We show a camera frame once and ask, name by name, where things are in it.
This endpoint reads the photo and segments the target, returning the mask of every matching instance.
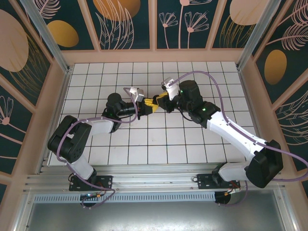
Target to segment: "tile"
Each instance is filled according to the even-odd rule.
[[[217,133],[211,131],[210,129],[202,128],[203,138],[205,144],[221,144],[222,138]]]
[[[163,80],[164,78],[162,73],[151,73],[148,75],[149,85],[161,85]]]
[[[232,84],[228,85],[230,97],[245,97],[242,85]]]
[[[87,75],[86,86],[100,86],[102,80],[102,75],[92,74]]]
[[[167,128],[182,128],[183,117],[180,113],[166,113]]]
[[[209,76],[206,76],[201,73],[194,73],[194,80],[197,84],[210,84]]]
[[[90,64],[88,74],[102,74],[104,64]]]
[[[110,133],[101,133],[92,136],[92,146],[109,146]]]
[[[234,112],[237,124],[240,126],[253,126],[249,112]]]
[[[133,74],[133,86],[148,85],[148,74]]]
[[[224,145],[227,162],[242,162],[245,161],[244,155],[233,145]]]
[[[186,148],[185,145],[172,145],[167,147],[168,164],[186,164]]]
[[[193,66],[192,68],[194,71],[208,72],[206,62],[193,62],[192,66]]]
[[[186,118],[191,119],[191,118],[189,117],[188,113],[184,112],[183,114],[184,114],[184,116],[185,116]],[[196,124],[196,123],[193,122],[193,121],[188,121],[187,119],[184,118],[184,127],[185,127],[185,128],[200,128],[201,125],[200,125],[200,124]]]
[[[119,129],[111,134],[110,146],[127,146],[128,145],[128,129]]]
[[[102,86],[115,86],[117,74],[103,74]]]
[[[66,100],[64,104],[63,114],[78,114],[80,110],[81,100]]]
[[[91,147],[89,164],[107,165],[109,156],[109,147]]]
[[[206,62],[209,72],[223,72],[220,62]]]
[[[82,100],[80,106],[81,114],[94,114],[96,113],[98,100]]]
[[[148,95],[149,95],[150,98],[152,98],[155,95],[159,95],[161,93],[164,93],[161,86],[154,85],[154,86],[148,87]]]
[[[163,62],[164,73],[178,73],[178,64],[176,62]]]
[[[70,87],[83,87],[86,84],[87,75],[72,75]]]
[[[226,80],[225,80],[225,76],[223,72],[210,72],[209,74],[214,78],[214,80],[218,84],[226,84]]]
[[[256,131],[254,127],[243,127],[246,131],[248,131],[250,134],[253,134],[256,136]]]
[[[165,128],[165,113],[153,113],[148,115],[149,128]]]
[[[133,85],[133,87],[143,90],[145,98],[148,98],[148,86],[146,86],[146,85]]]
[[[185,144],[183,128],[167,128],[167,144]]]
[[[155,63],[148,63],[148,73],[162,73],[163,72],[163,63],[162,62],[155,62]]]
[[[74,74],[87,74],[88,68],[89,68],[89,64],[75,64],[73,75]]]
[[[130,146],[128,151],[129,165],[146,165],[148,163],[147,146]]]
[[[167,78],[172,78],[173,80],[176,80],[179,78],[179,74],[178,73],[164,73],[164,80],[166,80]]]
[[[235,62],[221,62],[223,72],[237,72]]]
[[[110,147],[109,165],[127,165],[128,147]]]
[[[204,144],[201,128],[185,128],[186,144]]]
[[[231,100],[230,98],[224,97],[222,98],[222,102],[223,102],[223,108],[225,109],[225,111],[233,111],[232,108],[232,104],[231,104]],[[219,108],[221,108],[221,104],[220,104],[220,98],[215,98],[215,105]]]
[[[206,163],[204,145],[186,145],[188,163]]]
[[[130,128],[147,128],[148,127],[148,117],[147,116],[141,116],[140,120],[135,120],[130,124]]]
[[[81,100],[84,87],[69,87],[66,95],[67,100]]]
[[[248,105],[245,97],[232,97],[231,98],[232,106],[234,111],[248,111]]]
[[[148,129],[131,129],[129,131],[129,145],[147,145]]]
[[[226,84],[219,84],[219,90],[222,97],[229,97],[229,92]],[[212,85],[214,97],[219,97],[216,85]]]
[[[225,151],[222,144],[205,145],[205,151],[208,163],[226,162]]]
[[[148,63],[134,63],[133,73],[148,73]]]
[[[184,73],[191,72],[191,71],[193,71],[192,66],[193,65],[192,65],[191,62],[178,62],[178,71],[184,72]]]
[[[184,74],[186,74],[186,73],[179,73],[179,77],[182,77]],[[180,80],[180,83],[181,83],[181,82],[184,82],[184,81],[186,81],[186,80],[193,80],[193,81],[194,81],[193,74],[188,75],[188,76],[184,77],[183,79],[181,79],[181,80]]]
[[[103,74],[116,74],[118,63],[104,63]]]
[[[106,103],[107,100],[98,100],[96,113],[99,113],[100,116],[103,113],[104,109],[106,108]]]
[[[100,87],[85,87],[82,99],[93,100],[98,99]]]
[[[118,73],[133,73],[133,63],[119,63]]]
[[[239,74],[237,72],[225,72],[227,84],[241,84]]]
[[[111,94],[111,93],[114,93],[116,90],[116,87],[115,86],[112,86],[112,87],[101,87],[100,89],[100,95],[99,95],[99,99],[107,99],[108,96]]]
[[[166,146],[149,146],[149,164],[167,164]]]
[[[117,75],[117,86],[131,86],[133,74],[118,74]]]
[[[213,97],[211,85],[199,85],[198,87],[202,97]]]
[[[148,143],[149,145],[166,145],[166,129],[148,129]]]

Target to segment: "grid floor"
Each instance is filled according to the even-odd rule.
[[[144,90],[146,97],[163,92],[161,82],[202,70],[218,82],[227,116],[255,134],[251,116],[234,62],[157,62],[75,64],[62,109],[79,118],[101,116],[109,94],[119,93],[129,102],[124,87]],[[209,77],[194,74],[204,100],[220,107],[218,92]],[[244,161],[244,156],[226,140],[201,126],[183,119],[179,112],[157,112],[131,124],[122,124],[113,134],[88,139],[84,155],[91,165],[183,164]],[[62,165],[51,155],[49,165]]]

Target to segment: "yellow object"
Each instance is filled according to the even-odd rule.
[[[129,12],[130,17],[134,17],[140,9],[140,0],[93,0],[93,3],[102,16],[113,21],[126,20],[126,17],[123,16],[125,9]]]
[[[79,37],[75,29],[67,22],[55,20],[47,25],[54,40],[63,47],[74,47],[79,42]]]
[[[9,13],[0,10],[0,66],[11,72],[22,70],[27,63],[27,34]]]
[[[153,99],[145,99],[144,104],[149,107],[152,107],[153,113],[156,112],[156,110],[158,109],[158,105],[153,104]]]
[[[264,66],[265,80],[271,84],[277,84],[283,77],[287,68],[287,58],[280,50],[273,50],[266,58]]]
[[[249,26],[259,21],[269,0],[232,0],[230,17],[238,25]]]

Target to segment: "purple cable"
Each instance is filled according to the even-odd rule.
[[[224,117],[224,119],[228,122],[228,124],[234,129],[236,130],[238,133],[240,133],[242,136],[244,136],[245,138],[249,139],[251,142],[259,145],[259,146],[262,146],[264,148],[267,148],[267,149],[270,149],[270,150],[273,150],[273,151],[276,151],[276,152],[280,152],[280,153],[284,153],[284,154],[287,154],[295,159],[298,159],[299,161],[303,162],[307,168],[308,168],[308,162],[303,159],[302,157],[298,156],[298,155],[295,155],[293,153],[290,153],[290,152],[287,152],[287,151],[284,151],[284,150],[281,150],[281,149],[278,149],[278,148],[273,148],[273,147],[270,147],[270,146],[267,146],[263,143],[259,143],[257,142],[256,140],[254,140],[253,138],[249,137],[248,135],[246,135],[245,133],[243,133],[241,130],[239,130],[236,126],[234,126],[232,123],[230,123],[229,119],[227,118],[226,116],[226,113],[225,113],[225,110],[224,110],[224,107],[223,107],[223,101],[222,101],[222,96],[221,96],[221,92],[219,90],[219,87],[218,87],[218,83],[216,82],[216,80],[207,72],[204,72],[204,71],[191,71],[189,73],[186,73],[184,74],[183,76],[181,76],[180,78],[176,79],[173,83],[170,84],[170,86],[172,86],[173,84],[175,84],[176,82],[180,81],[182,78],[188,76],[188,75],[191,75],[193,73],[201,73],[201,74],[204,74],[204,75],[207,75],[211,78],[211,80],[213,80],[216,88],[217,88],[217,91],[218,91],[218,95],[219,95],[219,99],[220,99],[220,104],[221,104],[221,112],[222,112],[222,115]],[[293,182],[293,181],[299,181],[299,180],[303,180],[305,179],[306,177],[308,177],[308,170],[307,172],[305,173],[305,175],[301,176],[301,177],[297,177],[297,178],[294,178],[294,179],[273,179],[273,181],[282,181],[282,182]]]
[[[117,123],[122,123],[122,124],[129,124],[129,123],[131,123],[131,122],[133,122],[133,121],[135,121],[135,120],[137,119],[137,114],[138,114],[137,105],[136,105],[136,103],[135,103],[133,97],[132,97],[132,96],[130,95],[130,93],[128,92],[129,88],[123,88],[123,89],[124,89],[124,91],[127,93],[127,95],[129,95],[131,101],[132,101],[133,104],[134,104],[134,108],[135,108],[135,117],[134,117],[132,120],[130,120],[130,121],[119,121],[119,120],[115,120],[115,119],[106,118],[106,117],[103,117],[103,116],[102,116],[102,117],[88,118],[88,119],[81,119],[81,120],[76,121],[76,122],[75,122],[74,124],[72,124],[71,127],[66,131],[66,133],[63,135],[63,137],[62,137],[62,139],[61,139],[61,141],[60,141],[60,143],[59,143],[59,147],[58,147],[58,149],[57,149],[57,154],[56,154],[56,155],[57,155],[57,160],[58,160],[58,161],[63,162],[63,163],[65,163],[65,164],[67,163],[66,160],[60,159],[60,149],[61,149],[61,147],[62,147],[62,145],[63,145],[63,142],[64,142],[65,138],[66,138],[67,135],[69,134],[69,132],[70,132],[70,131],[73,129],[73,127],[75,127],[77,124],[79,124],[79,123],[84,123],[84,122],[88,122],[88,121],[100,121],[100,120],[102,120],[102,119],[110,120],[110,121],[117,122]],[[80,175],[78,175],[69,165],[67,165],[67,167],[68,167],[68,169],[71,170],[71,172],[72,172],[74,175],[76,175],[76,176],[77,176],[80,180],[82,180],[85,184],[87,184],[87,185],[89,185],[89,186],[91,186],[91,187],[93,187],[93,188],[100,189],[100,190],[112,191],[112,193],[111,193],[106,199],[104,199],[103,201],[101,201],[101,202],[99,202],[99,203],[96,203],[94,206],[92,206],[93,208],[102,205],[105,201],[107,201],[111,196],[113,196],[113,195],[115,194],[116,191],[115,191],[114,189],[99,187],[99,186],[96,186],[96,185],[94,185],[94,184],[91,184],[91,183],[87,182],[85,179],[83,179]],[[82,202],[81,202],[83,208],[88,208],[88,209],[91,209],[91,208],[92,208],[92,207],[85,207],[84,204],[83,204],[83,202],[84,202],[84,200],[82,200]]]
[[[247,181],[245,181],[245,186],[246,186],[245,195],[244,195],[244,197],[242,198],[242,200],[240,200],[240,201],[237,202],[237,203],[231,204],[231,205],[219,204],[219,206],[233,207],[233,206],[238,206],[238,205],[240,205],[241,203],[243,203],[243,201],[246,199],[247,194],[248,194],[248,184],[247,184]]]

